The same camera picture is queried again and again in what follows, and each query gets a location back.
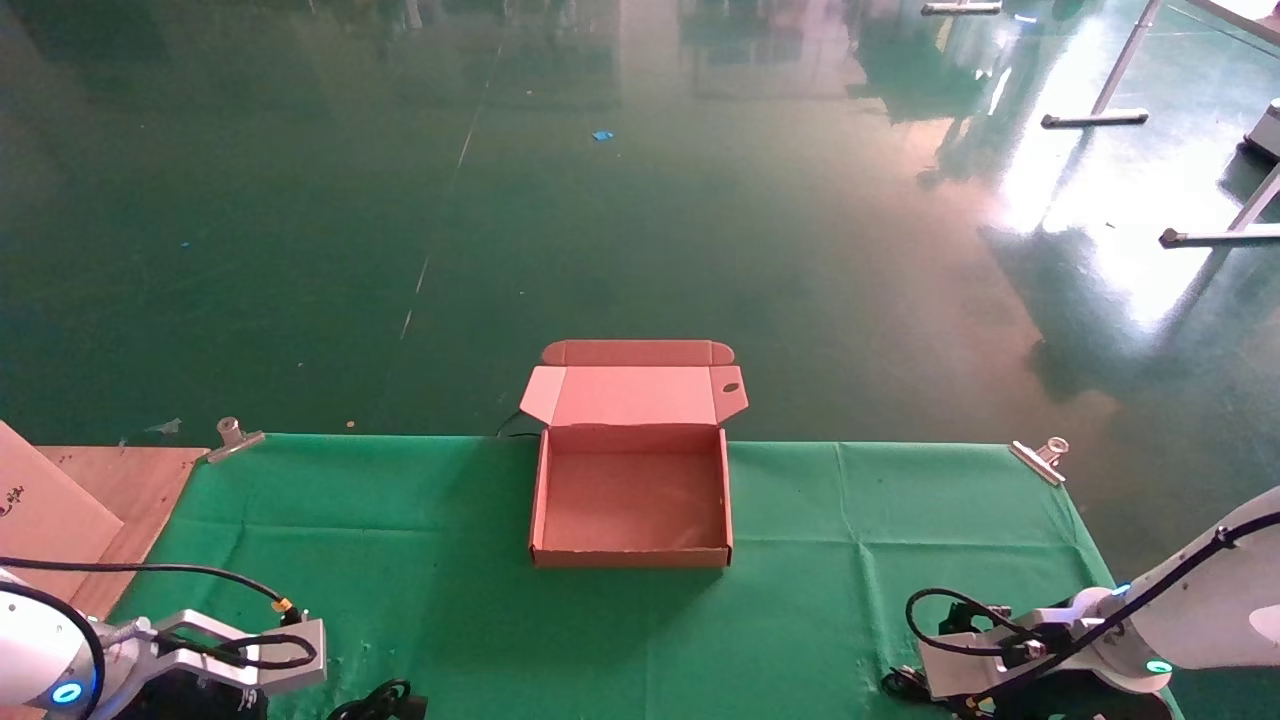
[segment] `table leg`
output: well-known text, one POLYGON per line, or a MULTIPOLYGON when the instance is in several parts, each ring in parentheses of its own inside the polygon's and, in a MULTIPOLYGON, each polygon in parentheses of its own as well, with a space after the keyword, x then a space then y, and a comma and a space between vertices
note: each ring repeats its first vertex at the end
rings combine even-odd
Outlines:
POLYGON ((1129 63, 1138 53, 1138 46, 1142 45, 1142 38, 1147 35, 1147 31, 1151 29, 1152 23, 1155 23, 1156 12, 1160 10, 1161 3, 1162 0, 1147 0, 1147 6, 1142 9, 1142 15, 1138 17, 1138 22, 1134 23, 1133 31, 1129 32, 1129 38, 1125 40, 1124 49, 1120 50, 1120 56, 1116 58, 1116 64, 1111 67, 1111 74, 1108 74, 1107 81, 1102 83, 1102 92, 1100 92, 1098 99, 1093 101, 1093 109, 1089 110, 1089 114, 1075 117, 1044 115, 1041 120, 1042 127, 1070 128, 1137 124, 1147 122, 1147 118, 1151 117, 1147 110, 1107 110, 1107 102, 1110 102, 1111 96, 1115 95, 1116 87, 1120 85, 1120 78, 1124 77, 1124 72, 1129 69, 1129 63))
POLYGON ((925 3, 922 15, 998 15, 1001 3, 955 0, 954 3, 925 3))
POLYGON ((1280 163, 1276 163, 1267 179, 1262 181, 1262 184, 1253 191, 1253 195, 1240 208, 1240 213, 1226 227, 1226 232, 1187 233, 1169 228, 1160 236, 1160 243, 1165 247, 1207 247, 1225 243, 1280 240, 1280 225, 1252 224, 1276 193, 1280 193, 1280 163))

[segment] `box flap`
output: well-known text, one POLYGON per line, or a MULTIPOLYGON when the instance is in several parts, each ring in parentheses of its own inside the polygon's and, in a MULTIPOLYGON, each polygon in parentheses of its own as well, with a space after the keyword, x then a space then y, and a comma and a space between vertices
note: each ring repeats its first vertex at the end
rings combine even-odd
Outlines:
POLYGON ((520 409, 549 425, 556 415, 556 402, 564 383, 564 372, 566 368, 548 365, 534 368, 529 386, 525 387, 525 397, 520 398, 520 409))
POLYGON ((716 404, 716 421, 746 410, 746 388, 742 387, 742 369, 737 365, 709 368, 712 374, 712 400, 716 404))
POLYGON ((733 351, 709 340, 564 340, 520 409, 550 427, 718 425, 748 405, 733 351))
POLYGON ((709 340, 562 340, 543 350, 548 365, 728 365, 733 350, 709 340))
POLYGON ((714 425, 709 368, 564 368, 552 427, 714 425))

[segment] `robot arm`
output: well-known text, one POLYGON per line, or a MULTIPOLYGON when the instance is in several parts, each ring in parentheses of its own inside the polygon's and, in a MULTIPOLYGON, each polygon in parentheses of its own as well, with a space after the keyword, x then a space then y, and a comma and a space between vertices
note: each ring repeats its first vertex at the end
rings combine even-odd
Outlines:
MULTIPOLYGON (((20 587, 26 585, 0 570, 0 706, 27 705, 82 717, 90 710, 97 678, 92 643, 67 615, 26 597, 20 587)), ((120 626, 87 620, 87 626, 105 655, 100 700, 87 716, 91 720, 120 715, 148 683, 175 670, 216 680, 192 683, 184 692, 200 692, 200 687, 223 696, 228 687, 242 691, 239 706, 256 703, 259 692, 273 696, 325 679, 325 633, 319 619, 261 635, 192 610, 155 625, 138 618, 120 626), (179 629, 198 630, 223 644, 196 646, 173 635, 179 629)))
MULTIPOLYGON (((997 609, 957 596, 964 601, 938 635, 915 630, 924 673, 897 669, 882 685, 963 717, 1039 717, 1042 711, 1046 717, 1065 711, 1110 717, 1103 708, 1164 717, 1157 693, 1174 666, 1280 666, 1277 552, 1280 488, 1274 488, 1114 591, 1085 588, 1011 624, 1002 616, 987 632, 970 620, 992 618, 997 609), (979 712, 983 700, 995 701, 995 715, 979 712)), ((931 588, 911 603, 928 594, 955 596, 931 588)), ((910 625, 915 629, 914 620, 910 625)))
MULTIPOLYGON (((1215 542, 1219 528, 1280 512, 1280 488, 1231 511, 1211 530, 1133 582, 1107 615, 1142 596, 1188 557, 1215 542)), ((1280 525, 1234 541, 1130 618, 1156 656, 1179 667, 1280 665, 1280 525)))

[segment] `green cloth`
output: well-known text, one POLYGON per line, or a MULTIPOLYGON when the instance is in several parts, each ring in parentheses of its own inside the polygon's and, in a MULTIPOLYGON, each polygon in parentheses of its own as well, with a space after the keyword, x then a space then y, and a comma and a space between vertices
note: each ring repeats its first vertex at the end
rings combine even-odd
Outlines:
MULTIPOLYGON (((731 568, 535 570, 532 438, 270 436, 197 469, 152 561, 248 574, 323 618, 315 719, 403 676, 430 716, 932 717, 879 693, 915 664, 902 605, 943 585, 1015 611, 1111 587, 1065 489, 1004 446, 730 445, 731 568)), ((260 596, 140 575, 115 616, 193 607, 257 632, 260 596)), ((929 600, 920 624, 947 609, 929 600)))

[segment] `green floor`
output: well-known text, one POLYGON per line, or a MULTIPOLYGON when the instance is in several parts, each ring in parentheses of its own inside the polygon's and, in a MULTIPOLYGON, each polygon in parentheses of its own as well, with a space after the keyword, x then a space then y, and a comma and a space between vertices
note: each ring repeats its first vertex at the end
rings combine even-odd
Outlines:
POLYGON ((1140 5, 3 1, 0 416, 486 434, 553 340, 713 337, 735 438, 1066 437, 1130 577, 1280 459, 1280 251, 1153 240, 1261 179, 1274 50, 1171 0, 1146 127, 1038 127, 1140 5))

